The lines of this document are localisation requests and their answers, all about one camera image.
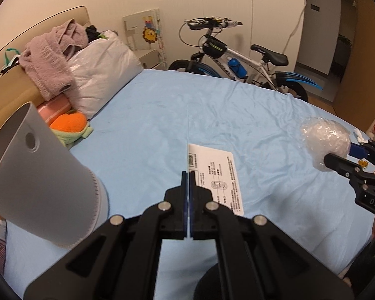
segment bedside table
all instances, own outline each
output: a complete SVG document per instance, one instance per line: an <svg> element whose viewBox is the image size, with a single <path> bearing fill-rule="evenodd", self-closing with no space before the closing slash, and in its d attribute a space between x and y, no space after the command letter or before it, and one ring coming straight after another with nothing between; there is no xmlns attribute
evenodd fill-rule
<svg viewBox="0 0 375 300"><path fill-rule="evenodd" d="M143 68L154 70L165 70L165 67L160 63L160 55L156 49L143 49L140 51L133 51L139 59Z"/></svg>

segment bubble wrap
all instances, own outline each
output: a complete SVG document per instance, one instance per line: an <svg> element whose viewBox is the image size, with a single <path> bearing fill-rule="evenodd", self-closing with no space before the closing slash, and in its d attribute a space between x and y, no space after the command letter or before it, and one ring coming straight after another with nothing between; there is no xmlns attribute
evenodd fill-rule
<svg viewBox="0 0 375 300"><path fill-rule="evenodd" d="M346 158L350 151L350 132L336 121L311 117L302 127L301 133L308 152L313 157L314 167L329 171L324 165L328 153Z"/></svg>

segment orange plush toy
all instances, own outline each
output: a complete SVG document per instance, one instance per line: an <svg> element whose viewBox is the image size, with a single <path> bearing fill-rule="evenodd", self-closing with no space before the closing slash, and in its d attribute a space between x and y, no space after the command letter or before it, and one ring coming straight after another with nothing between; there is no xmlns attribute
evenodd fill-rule
<svg viewBox="0 0 375 300"><path fill-rule="evenodd" d="M93 132L86 116L79 112L59 116L50 128L60 142L68 148L71 148L79 138L86 139Z"/></svg>

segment blue water bottle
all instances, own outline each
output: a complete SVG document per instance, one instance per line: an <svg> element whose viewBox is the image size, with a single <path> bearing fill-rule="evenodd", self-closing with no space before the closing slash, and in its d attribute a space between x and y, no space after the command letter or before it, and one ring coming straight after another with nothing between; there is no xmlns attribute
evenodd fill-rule
<svg viewBox="0 0 375 300"><path fill-rule="evenodd" d="M247 75L246 69L243 67L243 65L239 62L239 60L235 58L228 59L228 66L231 68L231 70L235 73L235 75L239 79L243 79Z"/></svg>

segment mauve blanket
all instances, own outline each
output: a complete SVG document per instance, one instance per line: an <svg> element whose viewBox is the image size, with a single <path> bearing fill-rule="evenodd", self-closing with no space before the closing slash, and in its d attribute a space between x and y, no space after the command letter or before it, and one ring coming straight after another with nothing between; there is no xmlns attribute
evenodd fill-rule
<svg viewBox="0 0 375 300"><path fill-rule="evenodd" d="M84 27L71 19L49 33L34 37L26 44L19 63L48 101L74 84L67 61L87 45Z"/></svg>

